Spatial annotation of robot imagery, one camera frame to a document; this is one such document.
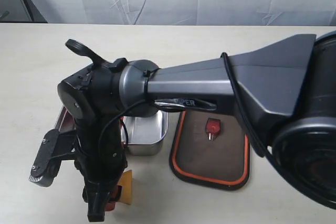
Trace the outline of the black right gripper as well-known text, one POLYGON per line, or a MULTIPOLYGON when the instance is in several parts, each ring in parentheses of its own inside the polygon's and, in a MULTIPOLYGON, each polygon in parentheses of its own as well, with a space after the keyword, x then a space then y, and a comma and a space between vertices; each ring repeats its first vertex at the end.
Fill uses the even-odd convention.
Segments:
POLYGON ((88 204, 88 220, 104 221, 105 211, 113 211, 122 193, 117 186, 127 159, 124 150, 118 150, 106 159, 77 154, 76 168, 84 178, 83 199, 88 204))

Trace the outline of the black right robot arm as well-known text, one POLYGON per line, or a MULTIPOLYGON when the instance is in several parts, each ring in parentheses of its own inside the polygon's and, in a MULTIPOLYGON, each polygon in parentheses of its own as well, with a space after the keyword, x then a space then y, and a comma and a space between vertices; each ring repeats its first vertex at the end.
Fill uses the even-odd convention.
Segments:
POLYGON ((76 129, 88 220, 104 221, 126 168, 120 118, 194 110, 236 118, 255 152, 293 188, 335 208, 335 32, 298 34, 264 48, 170 68, 149 60, 92 63, 63 79, 58 95, 76 129))

